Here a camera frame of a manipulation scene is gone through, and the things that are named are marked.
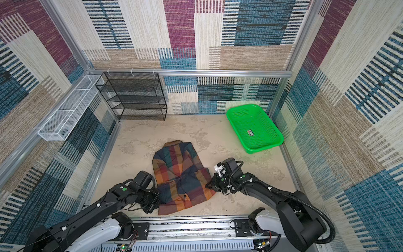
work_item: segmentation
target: white wire basket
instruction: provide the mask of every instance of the white wire basket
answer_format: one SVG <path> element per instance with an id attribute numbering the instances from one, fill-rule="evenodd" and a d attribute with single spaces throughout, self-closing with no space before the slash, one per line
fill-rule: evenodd
<path id="1" fill-rule="evenodd" d="M 65 141 L 103 85 L 101 75 L 87 75 L 45 122 L 38 134 L 46 141 Z"/>

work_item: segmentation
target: patterned wall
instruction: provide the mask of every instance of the patterned wall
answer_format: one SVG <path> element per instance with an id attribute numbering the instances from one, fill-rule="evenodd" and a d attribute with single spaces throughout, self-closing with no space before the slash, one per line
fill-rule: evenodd
<path id="1" fill-rule="evenodd" d="M 96 68 L 283 70 L 310 0 L 54 3 Z"/>
<path id="2" fill-rule="evenodd" d="M 0 163 L 81 74 L 38 0 L 0 0 Z"/>
<path id="3" fill-rule="evenodd" d="M 39 142 L 0 192 L 0 242 L 25 244 L 76 213 L 114 126 L 97 94 L 66 141 Z"/>
<path id="4" fill-rule="evenodd" d="M 403 251 L 403 2 L 325 0 L 274 119 L 334 251 Z"/>
<path id="5" fill-rule="evenodd" d="M 168 114 L 224 114 L 243 104 L 264 111 L 276 93 L 280 78 L 160 77 Z"/>

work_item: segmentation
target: black wire shelf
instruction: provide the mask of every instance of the black wire shelf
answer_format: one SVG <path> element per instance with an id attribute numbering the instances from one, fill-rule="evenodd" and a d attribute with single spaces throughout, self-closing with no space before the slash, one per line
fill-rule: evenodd
<path id="1" fill-rule="evenodd" d="M 165 120 L 167 104 L 158 74 L 105 72 L 97 85 L 119 120 Z"/>

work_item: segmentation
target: metal rail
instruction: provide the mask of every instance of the metal rail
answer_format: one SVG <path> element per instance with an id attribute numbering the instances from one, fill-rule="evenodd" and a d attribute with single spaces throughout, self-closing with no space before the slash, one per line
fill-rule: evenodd
<path id="1" fill-rule="evenodd" d="M 140 72 L 140 73 L 158 73 L 160 76 L 190 76 L 190 77 L 271 77 L 271 78 L 289 78 L 291 71 L 265 71 L 265 70 L 203 70 L 203 69 L 95 69 L 90 70 L 91 74 L 102 74 L 103 72 Z"/>

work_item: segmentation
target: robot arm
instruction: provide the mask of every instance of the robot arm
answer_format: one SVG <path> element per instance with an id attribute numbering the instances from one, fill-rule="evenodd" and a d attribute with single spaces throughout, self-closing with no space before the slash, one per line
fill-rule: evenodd
<path id="1" fill-rule="evenodd" d="M 216 167 L 218 173 L 214 174 L 206 188 L 225 195 L 242 192 L 259 199 L 278 213 L 281 227 L 264 208 L 250 214 L 249 226 L 254 233 L 262 233 L 264 230 L 282 233 L 302 252 L 313 243 L 324 244 L 334 239 L 335 230 L 329 218 L 312 206 L 302 192 L 290 193 L 274 188 L 253 174 L 244 174 L 242 164 L 242 161 L 235 161 L 233 158 L 219 163 Z M 153 187 L 147 189 L 151 181 Z M 84 252 L 116 237 L 121 240 L 129 239 L 133 235 L 131 219 L 122 212 L 113 213 L 133 203 L 138 203 L 145 213 L 151 213 L 159 207 L 158 196 L 153 176 L 140 171 L 134 179 L 115 185 L 101 199 L 73 217 L 50 228 L 40 226 L 34 229 L 23 252 Z M 108 221 L 93 227 L 111 214 L 112 218 Z M 329 225 L 330 235 L 318 240 L 326 231 L 321 217 Z"/>
<path id="2" fill-rule="evenodd" d="M 147 189 L 151 181 L 153 187 Z M 122 212 L 112 215 L 102 225 L 92 227 L 128 204 L 138 203 L 145 213 L 152 212 L 159 207 L 159 193 L 154 186 L 154 177 L 140 171 L 134 179 L 115 185 L 97 202 L 71 218 L 50 228 L 42 225 L 34 229 L 24 252 L 88 251 L 115 237 L 129 238 L 132 235 L 131 219 Z"/>
<path id="3" fill-rule="evenodd" d="M 262 182 L 253 174 L 244 174 L 241 170 L 242 164 L 242 161 L 235 161 L 233 158 L 217 164 L 218 173 L 214 174 L 206 187 L 224 195 L 242 192 L 270 206 L 278 213 L 281 221 L 283 230 L 279 233 L 283 231 L 290 243 L 299 251 L 306 251 L 313 243 L 324 244 L 334 239 L 335 229 L 332 222 L 318 208 L 311 205 L 305 194 L 300 191 L 294 193 L 282 191 Z M 252 213 L 253 216 L 249 216 L 249 226 L 254 233 L 268 230 L 265 222 L 270 218 L 265 218 L 265 212 L 262 210 L 255 211 Z M 326 232 L 326 225 L 321 217 L 329 225 L 330 235 L 326 239 L 318 240 Z"/>

